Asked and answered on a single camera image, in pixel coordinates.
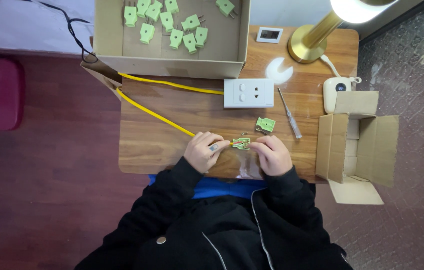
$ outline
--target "black cable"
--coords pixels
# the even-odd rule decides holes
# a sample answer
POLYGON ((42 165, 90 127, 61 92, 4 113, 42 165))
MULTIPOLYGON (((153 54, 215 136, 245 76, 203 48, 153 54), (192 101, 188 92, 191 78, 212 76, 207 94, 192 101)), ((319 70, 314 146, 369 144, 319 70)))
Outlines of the black cable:
POLYGON ((74 21, 74 22, 79 21, 79 22, 84 22, 84 23, 90 23, 90 22, 88 22, 88 21, 86 21, 86 20, 78 19, 78 18, 70 19, 70 18, 69 18, 69 16, 68 16, 68 14, 65 12, 65 10, 63 10, 63 9, 61 9, 61 8, 58 8, 58 7, 56 7, 56 6, 53 6, 53 5, 51 5, 51 4, 44 3, 44 2, 40 2, 40 3, 41 3, 41 4, 43 4, 43 5, 45 5, 45 6, 47 6, 47 7, 49 7, 49 8, 53 8, 53 9, 59 10, 59 11, 61 11, 61 12, 64 14, 65 19, 67 20, 67 29, 68 29, 69 33, 72 35, 72 37, 74 38, 75 42, 76 42, 76 43, 77 43, 77 45, 80 47, 80 49, 82 49, 82 60, 83 60, 85 63, 87 63, 87 64, 93 64, 93 63, 96 63, 99 59, 97 58, 97 56, 95 56, 95 54, 94 54, 94 53, 89 52, 88 50, 86 50, 86 49, 84 48, 84 46, 82 45, 82 42, 80 42, 80 40, 78 40, 78 39, 77 39, 77 37, 75 36, 74 28, 72 28, 72 24, 71 24, 71 22, 73 22, 73 21, 74 21), (93 61, 93 62, 89 62, 89 61, 85 60, 84 52, 87 52, 87 53, 89 53, 90 55, 93 55, 93 56, 95 57, 95 61, 93 61))

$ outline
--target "finger tattoo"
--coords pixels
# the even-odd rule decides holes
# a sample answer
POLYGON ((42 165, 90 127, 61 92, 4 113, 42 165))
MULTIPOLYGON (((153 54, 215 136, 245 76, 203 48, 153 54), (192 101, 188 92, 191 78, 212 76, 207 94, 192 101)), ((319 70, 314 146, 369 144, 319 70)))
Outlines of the finger tattoo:
POLYGON ((215 150, 215 149, 217 149, 217 148, 219 148, 219 146, 218 146, 218 145, 216 145, 216 144, 214 144, 214 145, 212 145, 212 146, 210 146, 210 147, 209 147, 209 149, 210 149, 211 151, 213 151, 213 150, 215 150))

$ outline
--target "wooden desk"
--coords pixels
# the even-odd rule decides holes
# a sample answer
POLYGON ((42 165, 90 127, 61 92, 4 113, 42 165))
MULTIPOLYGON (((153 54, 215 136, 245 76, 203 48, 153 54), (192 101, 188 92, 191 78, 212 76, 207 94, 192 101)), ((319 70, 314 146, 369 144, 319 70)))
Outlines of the wooden desk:
MULTIPOLYGON (((281 91, 302 132, 295 139, 280 95, 275 91, 274 107, 224 109, 223 96, 197 93, 157 83, 123 80, 123 92, 139 104, 168 118, 185 129, 197 133, 210 131, 226 140, 245 137, 252 141, 261 133, 254 131, 257 117, 277 121, 272 135, 280 138, 290 151, 298 174, 310 182, 315 176, 318 117, 324 115, 323 82, 332 71, 322 61, 311 64, 295 62, 287 51, 287 41, 296 27, 285 27, 279 44, 256 42, 259 26, 250 26, 247 62, 240 78, 264 78, 266 66, 284 57, 283 70, 293 66, 292 78, 280 85, 281 91)), ((356 76, 358 34, 354 30, 337 29, 328 38, 326 55, 343 76, 356 76)), ((153 77, 174 83, 221 90, 223 81, 178 77, 153 77)), ((125 173, 156 174, 174 165, 183 155, 191 137, 174 127, 122 101, 120 121, 119 167, 125 173)), ((230 147, 224 150, 208 176, 261 179, 258 158, 250 150, 230 147)))

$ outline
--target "hand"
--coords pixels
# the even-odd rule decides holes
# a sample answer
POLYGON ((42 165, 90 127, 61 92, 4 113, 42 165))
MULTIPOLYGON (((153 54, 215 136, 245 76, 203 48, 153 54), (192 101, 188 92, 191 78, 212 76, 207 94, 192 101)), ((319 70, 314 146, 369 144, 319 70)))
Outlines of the hand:
POLYGON ((267 175, 281 176, 292 169, 289 150, 277 137, 260 137, 248 147, 257 152, 260 167, 267 175))
POLYGON ((188 143, 184 158, 197 172, 203 174, 215 165, 221 151, 229 145, 230 141, 224 141, 220 135, 198 132, 188 143))

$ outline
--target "clear screwdriver handle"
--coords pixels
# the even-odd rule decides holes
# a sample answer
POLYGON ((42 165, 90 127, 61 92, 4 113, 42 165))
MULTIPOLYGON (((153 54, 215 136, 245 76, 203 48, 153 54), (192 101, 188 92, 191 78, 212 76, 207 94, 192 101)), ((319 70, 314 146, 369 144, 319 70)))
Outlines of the clear screwdriver handle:
POLYGON ((289 122, 292 126, 293 132, 295 133, 295 137, 297 139, 302 138, 302 134, 300 133, 299 127, 297 126, 297 122, 293 118, 292 113, 290 111, 287 112, 287 116, 289 117, 289 122))

